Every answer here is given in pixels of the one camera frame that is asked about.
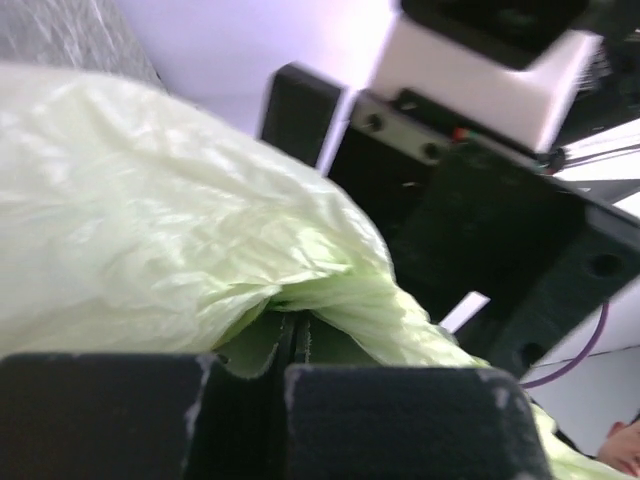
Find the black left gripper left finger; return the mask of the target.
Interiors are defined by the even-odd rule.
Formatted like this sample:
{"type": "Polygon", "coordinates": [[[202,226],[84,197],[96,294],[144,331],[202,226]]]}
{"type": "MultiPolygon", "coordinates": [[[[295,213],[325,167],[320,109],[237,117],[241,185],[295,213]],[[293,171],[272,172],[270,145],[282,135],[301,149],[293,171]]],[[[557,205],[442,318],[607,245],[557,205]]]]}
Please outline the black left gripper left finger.
{"type": "Polygon", "coordinates": [[[219,353],[24,353],[1,363],[5,479],[282,479],[295,320],[219,353]]]}

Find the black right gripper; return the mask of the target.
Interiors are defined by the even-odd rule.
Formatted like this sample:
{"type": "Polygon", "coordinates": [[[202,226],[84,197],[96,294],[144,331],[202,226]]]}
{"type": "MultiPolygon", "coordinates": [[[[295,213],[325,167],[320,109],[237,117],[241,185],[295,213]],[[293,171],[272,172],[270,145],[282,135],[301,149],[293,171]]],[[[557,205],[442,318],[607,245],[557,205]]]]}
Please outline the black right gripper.
{"type": "Polygon", "coordinates": [[[357,95],[329,176],[434,321],[488,298],[458,341],[518,377],[639,276],[636,219],[410,92],[357,95]]]}

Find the light green plastic bag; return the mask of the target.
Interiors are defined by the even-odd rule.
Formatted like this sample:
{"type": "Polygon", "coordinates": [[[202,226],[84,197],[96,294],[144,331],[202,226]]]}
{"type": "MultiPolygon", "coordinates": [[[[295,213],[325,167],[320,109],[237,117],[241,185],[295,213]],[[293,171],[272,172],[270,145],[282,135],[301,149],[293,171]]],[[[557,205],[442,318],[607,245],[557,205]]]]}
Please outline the light green plastic bag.
{"type": "MultiPolygon", "coordinates": [[[[494,369],[429,322],[311,168],[141,84],[2,66],[1,363],[246,351],[253,323],[299,313],[311,364],[494,369]]],[[[525,396],[549,479],[616,477],[525,396]]]]}

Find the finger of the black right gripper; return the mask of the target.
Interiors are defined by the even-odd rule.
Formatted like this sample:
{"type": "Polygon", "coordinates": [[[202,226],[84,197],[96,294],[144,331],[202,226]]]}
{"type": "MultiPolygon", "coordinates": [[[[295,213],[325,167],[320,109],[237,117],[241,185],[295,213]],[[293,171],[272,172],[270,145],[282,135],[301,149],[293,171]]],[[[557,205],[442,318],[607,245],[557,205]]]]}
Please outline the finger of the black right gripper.
{"type": "Polygon", "coordinates": [[[344,88],[299,64],[286,64],[271,77],[260,139],[315,166],[344,88]]]}

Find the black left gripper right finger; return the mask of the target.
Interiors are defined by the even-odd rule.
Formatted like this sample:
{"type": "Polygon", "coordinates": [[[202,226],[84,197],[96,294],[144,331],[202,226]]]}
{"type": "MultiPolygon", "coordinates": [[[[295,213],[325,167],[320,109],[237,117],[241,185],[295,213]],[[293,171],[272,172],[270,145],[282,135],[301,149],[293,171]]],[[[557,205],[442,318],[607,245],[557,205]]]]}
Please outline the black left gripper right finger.
{"type": "Polygon", "coordinates": [[[509,374],[311,364],[309,320],[284,318],[285,478],[551,478],[509,374]]]}

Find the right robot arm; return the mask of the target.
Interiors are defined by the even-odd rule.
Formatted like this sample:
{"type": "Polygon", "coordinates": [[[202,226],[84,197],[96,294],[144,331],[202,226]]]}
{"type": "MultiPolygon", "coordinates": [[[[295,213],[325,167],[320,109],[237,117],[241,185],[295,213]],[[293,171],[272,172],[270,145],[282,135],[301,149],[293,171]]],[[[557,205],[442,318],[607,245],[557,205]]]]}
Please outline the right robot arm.
{"type": "Polygon", "coordinates": [[[635,1],[403,1],[328,162],[433,319],[488,298],[458,340],[514,376],[638,277],[638,220],[559,178],[638,118],[638,27],[635,1]]]}

